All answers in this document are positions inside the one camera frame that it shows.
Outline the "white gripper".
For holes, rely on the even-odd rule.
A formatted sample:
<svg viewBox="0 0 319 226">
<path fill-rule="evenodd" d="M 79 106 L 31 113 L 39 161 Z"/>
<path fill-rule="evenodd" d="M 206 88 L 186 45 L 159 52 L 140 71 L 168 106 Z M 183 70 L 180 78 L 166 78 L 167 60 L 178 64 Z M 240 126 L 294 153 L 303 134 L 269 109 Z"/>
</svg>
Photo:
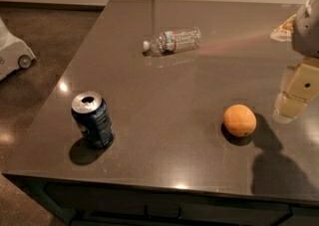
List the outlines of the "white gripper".
<svg viewBox="0 0 319 226">
<path fill-rule="evenodd" d="M 292 41 L 294 51 L 314 57 L 288 66 L 282 77 L 272 116 L 279 123 L 290 123 L 319 95 L 319 0 L 306 0 L 296 15 L 272 31 L 270 38 Z"/>
</svg>

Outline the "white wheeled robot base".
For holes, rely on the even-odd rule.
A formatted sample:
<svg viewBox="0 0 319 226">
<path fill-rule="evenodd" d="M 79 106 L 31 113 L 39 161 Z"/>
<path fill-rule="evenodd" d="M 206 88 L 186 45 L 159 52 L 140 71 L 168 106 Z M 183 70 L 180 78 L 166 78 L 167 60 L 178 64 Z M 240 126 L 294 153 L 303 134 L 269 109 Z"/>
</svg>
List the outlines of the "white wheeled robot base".
<svg viewBox="0 0 319 226">
<path fill-rule="evenodd" d="M 36 57 L 28 45 L 14 36 L 0 18 L 0 81 L 19 69 L 27 69 Z"/>
</svg>

